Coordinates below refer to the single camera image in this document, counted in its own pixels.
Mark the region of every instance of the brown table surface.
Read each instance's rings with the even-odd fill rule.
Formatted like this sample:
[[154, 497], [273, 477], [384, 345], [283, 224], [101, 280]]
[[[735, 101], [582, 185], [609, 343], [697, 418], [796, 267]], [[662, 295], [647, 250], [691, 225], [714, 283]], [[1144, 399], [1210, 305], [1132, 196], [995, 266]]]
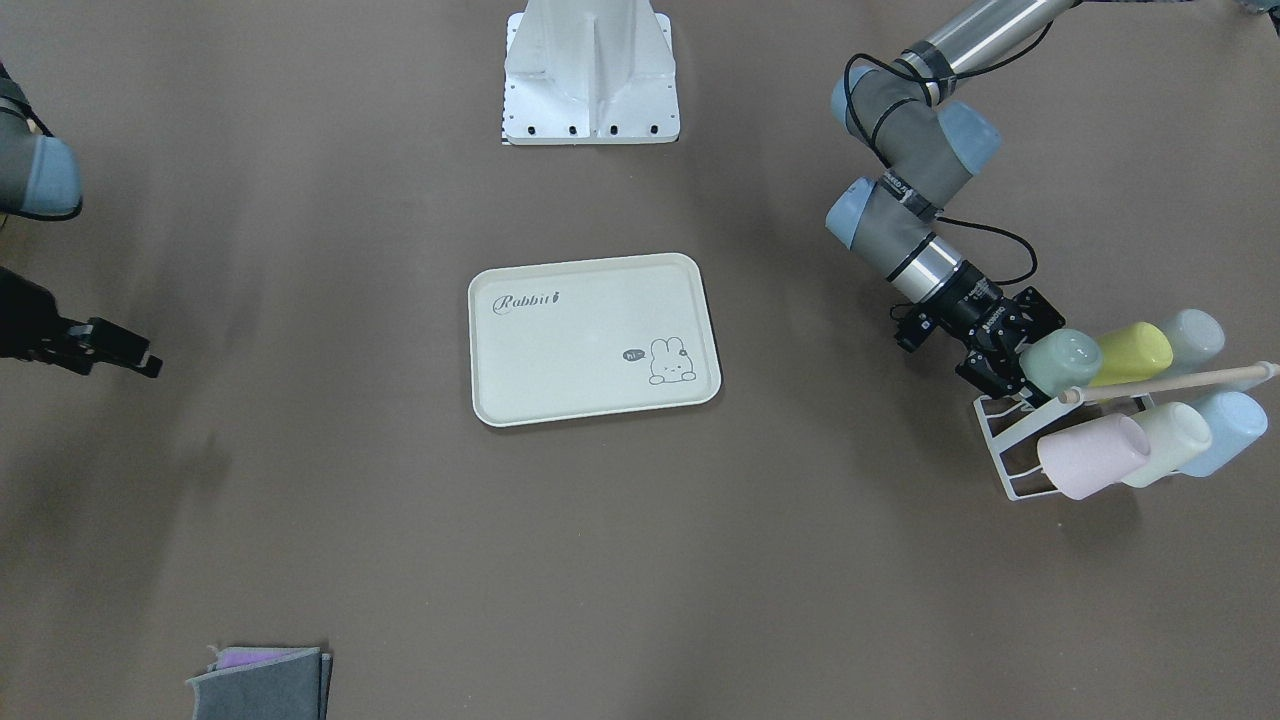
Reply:
[[[166, 366], [0, 363], [0, 716], [184, 717], [206, 646], [279, 643], [333, 650], [333, 719], [1274, 717], [1280, 442], [1012, 503], [960, 346], [900, 351], [823, 228], [878, 169], [845, 60], [964, 5], [663, 0], [681, 141], [516, 149], [518, 3], [8, 3], [86, 204], [0, 261]], [[1073, 327], [1202, 307], [1216, 366], [1280, 359], [1277, 67], [1229, 0], [1087, 4], [960, 92], [1006, 145], [950, 211]], [[701, 266], [714, 401], [476, 420], [476, 273], [655, 251]]]

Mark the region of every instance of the light green cup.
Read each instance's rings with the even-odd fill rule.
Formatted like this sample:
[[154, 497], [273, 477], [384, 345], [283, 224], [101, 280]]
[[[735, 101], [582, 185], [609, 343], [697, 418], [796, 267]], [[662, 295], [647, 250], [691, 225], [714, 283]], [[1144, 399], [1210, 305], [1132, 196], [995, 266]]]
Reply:
[[1018, 357], [1027, 382], [1053, 397], [1070, 387], [1085, 387], [1102, 369], [1102, 348], [1080, 331], [1061, 329], [1044, 336]]

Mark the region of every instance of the tray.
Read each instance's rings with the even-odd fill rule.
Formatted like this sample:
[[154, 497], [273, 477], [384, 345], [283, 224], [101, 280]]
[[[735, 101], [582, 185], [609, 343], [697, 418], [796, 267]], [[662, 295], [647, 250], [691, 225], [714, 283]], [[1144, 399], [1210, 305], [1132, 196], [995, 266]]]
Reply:
[[699, 405], [721, 388], [698, 264], [667, 252], [485, 270], [471, 400], [504, 428]]

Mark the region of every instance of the blue joint cap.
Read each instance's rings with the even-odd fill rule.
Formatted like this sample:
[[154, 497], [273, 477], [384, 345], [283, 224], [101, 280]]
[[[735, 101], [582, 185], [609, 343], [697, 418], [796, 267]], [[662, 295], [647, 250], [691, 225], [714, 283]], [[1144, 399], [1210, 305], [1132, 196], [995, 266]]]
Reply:
[[54, 218], [70, 215], [79, 204], [81, 179], [76, 154], [56, 137], [37, 138], [22, 211]]
[[858, 233], [858, 224], [863, 222], [873, 190], [876, 183], [870, 178], [858, 178], [827, 213], [827, 229], [850, 250], [854, 249], [854, 236]]
[[[852, 92], [858, 87], [858, 81], [863, 79], [872, 68], [858, 65], [849, 70], [849, 90]], [[849, 99], [845, 97], [845, 78], [836, 81], [836, 87], [831, 91], [831, 114], [840, 123], [840, 127], [849, 132]]]
[[977, 176], [987, 165], [987, 160], [1000, 150], [1004, 138], [996, 126], [987, 122], [978, 110], [964, 102], [951, 102], [938, 113], [942, 133], [947, 136], [951, 150], [969, 170]]

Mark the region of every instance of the cloth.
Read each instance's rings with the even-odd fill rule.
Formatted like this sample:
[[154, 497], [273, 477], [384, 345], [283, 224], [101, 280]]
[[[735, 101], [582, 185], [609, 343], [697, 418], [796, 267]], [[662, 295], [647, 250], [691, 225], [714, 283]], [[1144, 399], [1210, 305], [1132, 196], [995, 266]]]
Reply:
[[230, 647], [187, 680], [192, 720], [324, 720], [333, 657], [320, 648]]

